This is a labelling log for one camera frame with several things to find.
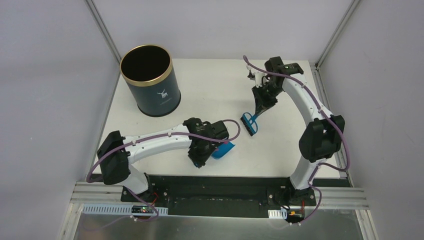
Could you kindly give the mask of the blue hand brush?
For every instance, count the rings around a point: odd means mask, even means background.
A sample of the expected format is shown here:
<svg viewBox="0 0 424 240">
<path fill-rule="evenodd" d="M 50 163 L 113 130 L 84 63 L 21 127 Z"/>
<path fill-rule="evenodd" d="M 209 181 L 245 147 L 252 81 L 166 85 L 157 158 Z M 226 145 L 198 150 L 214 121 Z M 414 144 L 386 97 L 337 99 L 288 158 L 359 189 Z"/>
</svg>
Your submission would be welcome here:
<svg viewBox="0 0 424 240">
<path fill-rule="evenodd" d="M 252 137 L 258 132 L 258 123 L 257 118 L 259 117 L 258 114 L 251 114 L 249 112 L 244 112 L 240 118 L 242 124 L 244 125 L 246 131 L 248 134 Z"/>
</svg>

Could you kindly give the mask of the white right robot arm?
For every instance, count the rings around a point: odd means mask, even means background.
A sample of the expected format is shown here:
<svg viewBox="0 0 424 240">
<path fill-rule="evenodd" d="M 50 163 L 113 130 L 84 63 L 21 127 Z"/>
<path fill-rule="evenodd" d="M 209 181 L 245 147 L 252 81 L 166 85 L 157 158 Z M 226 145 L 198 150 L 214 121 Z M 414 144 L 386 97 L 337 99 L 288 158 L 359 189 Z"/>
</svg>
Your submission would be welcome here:
<svg viewBox="0 0 424 240">
<path fill-rule="evenodd" d="M 304 70 L 298 63 L 284 64 L 279 56 L 271 57 L 264 64 L 265 69 L 247 65 L 248 78 L 255 82 L 252 93 L 255 101 L 254 115 L 245 124 L 250 135 L 257 131 L 256 118 L 278 102 L 277 96 L 284 92 L 299 110 L 305 130 L 298 142 L 301 158 L 295 171 L 289 177 L 284 190 L 284 200 L 296 205 L 312 189 L 317 166 L 340 150 L 345 120 L 334 115 L 313 94 L 301 78 Z"/>
</svg>

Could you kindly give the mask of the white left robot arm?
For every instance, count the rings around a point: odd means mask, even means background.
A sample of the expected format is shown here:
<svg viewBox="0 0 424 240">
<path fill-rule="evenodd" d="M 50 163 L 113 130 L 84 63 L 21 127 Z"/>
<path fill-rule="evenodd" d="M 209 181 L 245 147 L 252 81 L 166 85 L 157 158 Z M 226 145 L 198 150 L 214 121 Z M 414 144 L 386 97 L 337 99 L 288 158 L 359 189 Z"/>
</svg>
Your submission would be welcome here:
<svg viewBox="0 0 424 240">
<path fill-rule="evenodd" d="M 145 135 L 122 136 L 116 130 L 107 135 L 97 150 L 100 179 L 105 185 L 123 185 L 144 203 L 152 198 L 153 189 L 148 175 L 134 168 L 134 163 L 168 151 L 187 149 L 193 165 L 201 168 L 229 138 L 223 120 L 211 123 L 195 117 L 169 129 Z"/>
</svg>

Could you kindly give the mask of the blue plastic dustpan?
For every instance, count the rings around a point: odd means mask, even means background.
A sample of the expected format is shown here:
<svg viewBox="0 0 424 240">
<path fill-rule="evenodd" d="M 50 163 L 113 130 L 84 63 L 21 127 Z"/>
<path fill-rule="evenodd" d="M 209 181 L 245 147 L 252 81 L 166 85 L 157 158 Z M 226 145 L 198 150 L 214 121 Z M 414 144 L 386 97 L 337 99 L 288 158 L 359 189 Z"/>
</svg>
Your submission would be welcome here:
<svg viewBox="0 0 424 240">
<path fill-rule="evenodd" d="M 232 142 L 224 142 L 220 144 L 210 144 L 206 149 L 200 149 L 195 151 L 195 157 L 193 164 L 197 168 L 201 168 L 206 164 L 206 161 L 210 158 L 214 160 L 220 160 L 226 154 L 228 154 L 236 145 Z"/>
</svg>

